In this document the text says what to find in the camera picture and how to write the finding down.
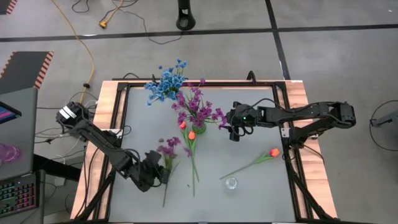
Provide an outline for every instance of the gray floor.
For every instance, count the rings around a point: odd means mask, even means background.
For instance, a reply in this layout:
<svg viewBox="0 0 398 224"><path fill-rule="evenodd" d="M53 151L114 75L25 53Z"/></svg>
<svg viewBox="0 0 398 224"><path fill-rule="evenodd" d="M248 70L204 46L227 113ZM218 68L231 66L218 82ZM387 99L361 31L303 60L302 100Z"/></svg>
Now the gray floor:
<svg viewBox="0 0 398 224"><path fill-rule="evenodd" d="M99 19L113 6L109 0L89 1L90 12L75 14L71 1L57 1L79 34L143 32L142 21L118 12L106 30ZM176 30L177 1L139 1L127 10L146 19L149 31ZM355 26L398 23L396 1L371 0L272 0L278 27ZM196 30L269 28L263 0L192 0ZM47 0L19 0L10 16L0 16L0 37L72 35L61 15ZM175 37L157 37L166 41ZM377 148L369 137L368 122L374 109L398 93L398 30L347 30L280 33L290 76L303 80L310 102L348 101L356 110L357 125L333 129L320 138L326 171L338 216L357 222L396 223L398 213L398 155ZM190 62L187 77L209 79L244 78L253 70L257 78L283 79L271 33L188 35L165 45L147 38L85 41L94 54L96 74L92 94L101 82L134 72L141 77L159 74L158 65L173 65L177 57ZM39 106L63 106L86 81L90 61L74 40L0 43L0 64L12 51L53 50L55 56L39 91ZM377 114L396 109L389 105ZM55 112L40 110L37 130L56 127ZM398 149L395 130L375 129L383 145ZM51 145L38 144L35 152L55 158L67 153L76 139L63 138ZM79 144L75 151L81 150ZM81 159L81 154L74 160ZM63 210L68 185L51 200L46 214ZM47 223L67 219L65 212L46 218Z"/></svg>

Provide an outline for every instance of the desk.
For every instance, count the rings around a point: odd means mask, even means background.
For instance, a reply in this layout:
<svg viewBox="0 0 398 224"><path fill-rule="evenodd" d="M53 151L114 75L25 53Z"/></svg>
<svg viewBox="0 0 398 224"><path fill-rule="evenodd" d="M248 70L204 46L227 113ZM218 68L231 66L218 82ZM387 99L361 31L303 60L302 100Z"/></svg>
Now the desk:
<svg viewBox="0 0 398 224"><path fill-rule="evenodd" d="M143 80L129 80L129 81L122 81L122 82L130 82L130 83L146 83L148 81ZM207 80L207 82L247 82L247 88L250 87L251 81L249 80ZM101 93L99 94L98 105L96 109L96 114L94 118L94 124L97 125L99 128L108 129L111 124L113 110L115 106L115 99L118 90L118 83L119 81L105 81L101 87ZM299 107L308 104L307 96L305 93L304 85L302 81L286 81L286 90L287 96L289 99L290 107ZM121 101L118 104L117 110L117 117L116 117L116 126L120 126L122 112L124 107L124 95L125 92L121 92ZM308 125L311 123L312 120L305 120L305 121L297 121L294 123L295 126L301 127ZM319 144L317 140L308 140L306 145L312 147L316 151L320 152ZM101 151L98 151L95 156L94 152L96 151L96 147L89 143L86 152L85 162L86 172L88 175L88 164L91 160L93 160L91 165L90 171L90 187L87 192L88 202L94 197L95 193L98 190L99 182L101 178L101 172L103 168L103 161L104 161L104 154ZM335 206L333 203L333 199L331 197L331 192L329 188L328 178L326 176L325 166L323 165L322 160L314 153L306 150L301 149L300 151L303 171L305 180L307 183L307 187L315 200L324 208L324 210L331 216L336 217ZM101 206L99 208L99 219L104 219L106 216L106 206L108 204L108 195L109 189L104 193ZM298 207L300 210L300 214L302 218L307 217L305 213L305 204L302 198L302 195L297 189L298 195ZM73 205L73 210L71 214L71 218L75 218L78 215L78 211L84 201L85 198L85 176L84 170L82 170L80 175L80 181L76 192L75 203Z"/></svg>

